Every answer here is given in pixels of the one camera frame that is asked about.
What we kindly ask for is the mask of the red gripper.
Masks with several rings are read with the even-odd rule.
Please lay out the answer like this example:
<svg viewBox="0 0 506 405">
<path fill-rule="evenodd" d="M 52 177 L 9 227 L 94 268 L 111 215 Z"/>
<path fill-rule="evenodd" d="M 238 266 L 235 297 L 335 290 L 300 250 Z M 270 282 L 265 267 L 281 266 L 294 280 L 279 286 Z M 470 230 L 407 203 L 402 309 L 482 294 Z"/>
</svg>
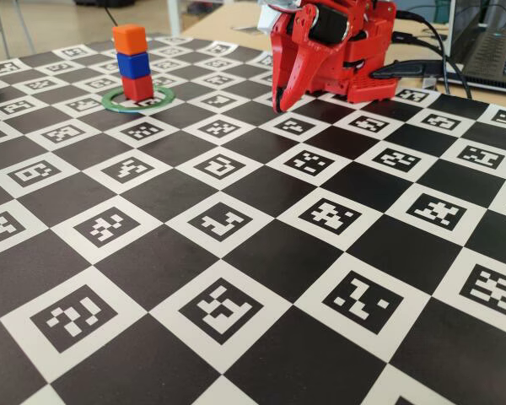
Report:
<svg viewBox="0 0 506 405">
<path fill-rule="evenodd" d="M 271 1 L 272 103 L 287 111 L 304 93 L 326 59 L 363 27 L 364 1 Z"/>
</svg>

